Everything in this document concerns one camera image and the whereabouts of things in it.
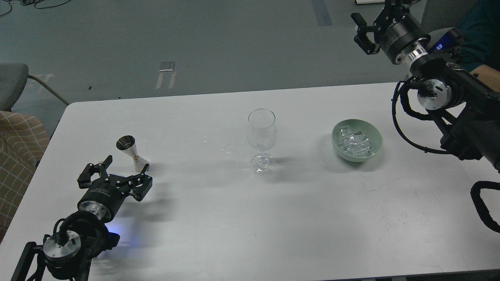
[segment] plaid fabric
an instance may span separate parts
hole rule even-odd
[[[48,144],[37,118],[0,111],[0,242]]]

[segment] person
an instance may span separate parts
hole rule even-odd
[[[500,0],[478,0],[456,27],[464,35],[461,67],[500,92]]]

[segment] wine glass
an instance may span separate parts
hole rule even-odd
[[[278,133],[275,120],[275,114],[264,108],[255,109],[248,115],[246,138],[254,149],[266,151],[275,145]],[[260,153],[251,161],[252,170],[260,174],[271,173],[275,166],[275,159],[267,153]]]

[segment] teal sleeve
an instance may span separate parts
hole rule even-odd
[[[500,0],[478,0],[456,26],[464,35],[460,55],[462,68],[471,72],[480,65],[499,70],[498,52],[500,37]]]

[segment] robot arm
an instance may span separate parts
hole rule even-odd
[[[373,55],[382,49],[393,64],[406,63],[413,75],[402,81],[404,84],[401,87],[398,83],[394,91],[392,119],[396,130],[405,141],[425,152],[452,154],[460,160],[485,157],[500,173],[500,93],[481,83],[459,65],[446,61],[442,55],[428,52],[430,36],[403,4],[401,0],[385,0],[385,6],[372,26],[367,26],[359,13],[351,14],[358,26],[354,41],[366,54]],[[367,37],[370,32],[374,34],[374,42]],[[418,90],[418,101],[427,114],[411,109],[409,89]],[[404,136],[396,119],[398,98],[407,114],[437,125],[443,134],[440,140],[443,150],[423,147]],[[458,116],[447,111],[461,103],[465,103],[465,108]],[[483,223],[500,233],[500,226],[492,219],[480,197],[481,189],[500,190],[500,185],[479,181],[470,192]]]
[[[26,244],[12,281],[41,281],[45,268],[59,280],[87,281],[92,259],[118,245],[120,236],[109,232],[105,223],[113,220],[126,197],[141,201],[150,190],[153,178],[145,174],[149,164],[139,174],[128,177],[108,174],[106,169],[112,161],[109,155],[103,163],[85,167],[78,177],[78,185],[88,190],[77,204],[78,211],[60,219],[52,235],[45,235],[42,245]],[[96,173],[99,178],[91,181]],[[36,271],[26,279],[35,256]]]

